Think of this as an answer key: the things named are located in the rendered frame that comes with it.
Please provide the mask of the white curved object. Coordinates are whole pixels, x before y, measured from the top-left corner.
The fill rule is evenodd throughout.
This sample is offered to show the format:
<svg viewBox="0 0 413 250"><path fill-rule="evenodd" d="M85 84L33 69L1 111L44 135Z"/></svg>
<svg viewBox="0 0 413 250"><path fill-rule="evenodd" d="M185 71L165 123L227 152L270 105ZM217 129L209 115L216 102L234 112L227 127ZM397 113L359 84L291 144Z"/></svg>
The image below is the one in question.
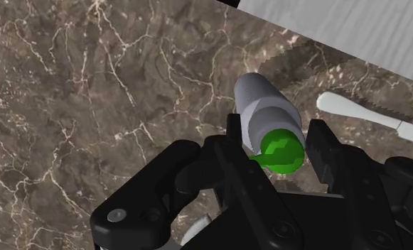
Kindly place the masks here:
<svg viewBox="0 0 413 250"><path fill-rule="evenodd" d="M175 240L170 237L166 244L159 250L181 250L185 244L194 238L200 231L205 229L211 222L212 219L209 214L204 214L202 217L194 221L194 223L192 223L192 225L188 228L182 237L181 244L177 244Z"/></svg>

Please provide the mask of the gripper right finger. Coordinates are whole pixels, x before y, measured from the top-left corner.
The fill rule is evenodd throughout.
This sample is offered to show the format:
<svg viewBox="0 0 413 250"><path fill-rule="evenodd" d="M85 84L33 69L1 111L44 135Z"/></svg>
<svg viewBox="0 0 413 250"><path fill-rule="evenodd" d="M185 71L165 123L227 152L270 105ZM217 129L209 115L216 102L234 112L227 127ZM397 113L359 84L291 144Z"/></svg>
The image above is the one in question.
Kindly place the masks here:
<svg viewBox="0 0 413 250"><path fill-rule="evenodd" d="M373 160L313 119L306 154L330 194L346 203L348 250L413 250L413 159Z"/></svg>

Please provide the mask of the grey bottle with green cap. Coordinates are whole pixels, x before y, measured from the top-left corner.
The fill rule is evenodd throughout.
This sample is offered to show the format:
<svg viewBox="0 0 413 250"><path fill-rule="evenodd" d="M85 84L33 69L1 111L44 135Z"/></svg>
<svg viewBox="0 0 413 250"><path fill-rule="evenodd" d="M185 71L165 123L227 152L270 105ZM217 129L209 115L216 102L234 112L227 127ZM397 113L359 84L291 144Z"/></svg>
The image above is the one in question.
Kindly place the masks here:
<svg viewBox="0 0 413 250"><path fill-rule="evenodd" d="M234 88L243 144L250 158L275 173L290 174L304 161L305 136L297 108L264 76L246 73Z"/></svg>

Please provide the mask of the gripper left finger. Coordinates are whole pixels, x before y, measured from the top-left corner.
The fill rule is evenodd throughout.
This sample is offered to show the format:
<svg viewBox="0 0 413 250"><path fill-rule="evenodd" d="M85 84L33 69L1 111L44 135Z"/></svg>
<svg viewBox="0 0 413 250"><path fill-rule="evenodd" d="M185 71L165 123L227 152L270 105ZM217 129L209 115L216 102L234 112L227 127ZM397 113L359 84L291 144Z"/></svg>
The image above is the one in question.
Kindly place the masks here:
<svg viewBox="0 0 413 250"><path fill-rule="evenodd" d="M158 250L171 223L201 190L212 189L225 225L213 231L255 250L304 250L304 234L256 161L242 149L239 114L224 135L203 145L177 140L99 205L90 216L95 250Z"/></svg>

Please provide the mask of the white knife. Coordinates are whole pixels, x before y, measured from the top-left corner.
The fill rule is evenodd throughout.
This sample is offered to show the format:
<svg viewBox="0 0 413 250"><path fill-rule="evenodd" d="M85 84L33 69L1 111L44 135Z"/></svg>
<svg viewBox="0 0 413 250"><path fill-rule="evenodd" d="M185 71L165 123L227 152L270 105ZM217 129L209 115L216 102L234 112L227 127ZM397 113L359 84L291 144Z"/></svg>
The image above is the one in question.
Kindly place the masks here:
<svg viewBox="0 0 413 250"><path fill-rule="evenodd" d="M413 142L413 124L372 111L334 92L323 92L316 100L318 109L331 114L371 121L394 129L400 138Z"/></svg>

